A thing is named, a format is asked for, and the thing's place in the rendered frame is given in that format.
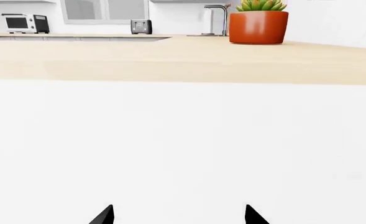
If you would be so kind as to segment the green succulent plant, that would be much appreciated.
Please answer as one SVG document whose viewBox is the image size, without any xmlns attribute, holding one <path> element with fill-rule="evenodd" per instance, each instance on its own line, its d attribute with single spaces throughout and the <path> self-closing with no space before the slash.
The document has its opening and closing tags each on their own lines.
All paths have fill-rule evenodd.
<svg viewBox="0 0 366 224">
<path fill-rule="evenodd" d="M 236 6 L 239 12 L 283 11 L 287 5 L 282 0 L 241 0 Z"/>
</svg>

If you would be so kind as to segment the orange plant pot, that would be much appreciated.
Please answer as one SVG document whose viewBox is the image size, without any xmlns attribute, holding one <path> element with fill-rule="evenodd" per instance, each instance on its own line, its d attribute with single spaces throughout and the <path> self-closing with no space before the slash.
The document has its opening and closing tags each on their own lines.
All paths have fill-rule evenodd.
<svg viewBox="0 0 366 224">
<path fill-rule="evenodd" d="M 229 42 L 233 44 L 282 44 L 289 12 L 247 11 L 229 16 Z"/>
</svg>

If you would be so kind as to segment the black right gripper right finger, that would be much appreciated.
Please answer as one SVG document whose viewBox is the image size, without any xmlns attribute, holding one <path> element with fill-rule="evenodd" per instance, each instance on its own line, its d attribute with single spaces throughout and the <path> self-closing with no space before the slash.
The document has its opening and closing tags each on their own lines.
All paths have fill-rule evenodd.
<svg viewBox="0 0 366 224">
<path fill-rule="evenodd" d="M 269 224 L 261 214 L 250 205 L 245 206 L 245 224 Z"/>
</svg>

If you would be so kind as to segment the chrome kitchen faucet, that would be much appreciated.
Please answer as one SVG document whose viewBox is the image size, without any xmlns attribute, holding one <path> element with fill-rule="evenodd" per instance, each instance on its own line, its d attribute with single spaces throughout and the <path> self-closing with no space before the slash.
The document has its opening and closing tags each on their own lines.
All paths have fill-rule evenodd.
<svg viewBox="0 0 366 224">
<path fill-rule="evenodd" d="M 228 7 L 228 4 L 204 5 L 200 35 L 226 37 Z"/>
</svg>

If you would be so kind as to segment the grey framed window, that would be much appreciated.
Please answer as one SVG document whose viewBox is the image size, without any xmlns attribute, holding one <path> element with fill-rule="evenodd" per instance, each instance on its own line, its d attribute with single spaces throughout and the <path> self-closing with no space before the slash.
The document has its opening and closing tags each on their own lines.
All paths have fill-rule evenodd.
<svg viewBox="0 0 366 224">
<path fill-rule="evenodd" d="M 59 0 L 66 24 L 130 24 L 149 18 L 149 0 Z"/>
</svg>

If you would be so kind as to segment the white toaster oven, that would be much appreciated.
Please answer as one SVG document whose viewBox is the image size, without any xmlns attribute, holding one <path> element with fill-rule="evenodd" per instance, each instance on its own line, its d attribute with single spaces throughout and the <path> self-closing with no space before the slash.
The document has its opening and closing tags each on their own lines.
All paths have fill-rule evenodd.
<svg viewBox="0 0 366 224">
<path fill-rule="evenodd" d="M 37 14 L 1 14 L 1 16 L 6 22 L 8 33 L 50 33 L 47 16 Z"/>
</svg>

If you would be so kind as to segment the grey metal toaster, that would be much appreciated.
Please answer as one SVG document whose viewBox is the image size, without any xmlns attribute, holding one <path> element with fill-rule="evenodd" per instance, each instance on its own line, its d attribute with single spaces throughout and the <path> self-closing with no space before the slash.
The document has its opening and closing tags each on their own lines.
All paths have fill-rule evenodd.
<svg viewBox="0 0 366 224">
<path fill-rule="evenodd" d="M 130 31 L 132 35 L 152 35 L 151 20 L 130 20 Z"/>
</svg>

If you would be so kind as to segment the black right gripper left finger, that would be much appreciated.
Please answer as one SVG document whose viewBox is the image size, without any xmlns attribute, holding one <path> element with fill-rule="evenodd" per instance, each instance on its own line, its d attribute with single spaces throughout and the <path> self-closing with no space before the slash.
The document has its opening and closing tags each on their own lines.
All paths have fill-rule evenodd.
<svg viewBox="0 0 366 224">
<path fill-rule="evenodd" d="M 114 224 L 114 208 L 108 205 L 100 214 L 98 214 L 89 224 Z"/>
</svg>

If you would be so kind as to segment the light wood counter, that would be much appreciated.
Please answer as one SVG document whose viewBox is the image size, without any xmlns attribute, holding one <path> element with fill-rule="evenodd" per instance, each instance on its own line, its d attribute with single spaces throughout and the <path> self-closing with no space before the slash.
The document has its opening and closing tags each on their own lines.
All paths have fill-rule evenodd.
<svg viewBox="0 0 366 224">
<path fill-rule="evenodd" d="M 0 79 L 366 85 L 366 49 L 184 35 L 0 34 Z"/>
</svg>

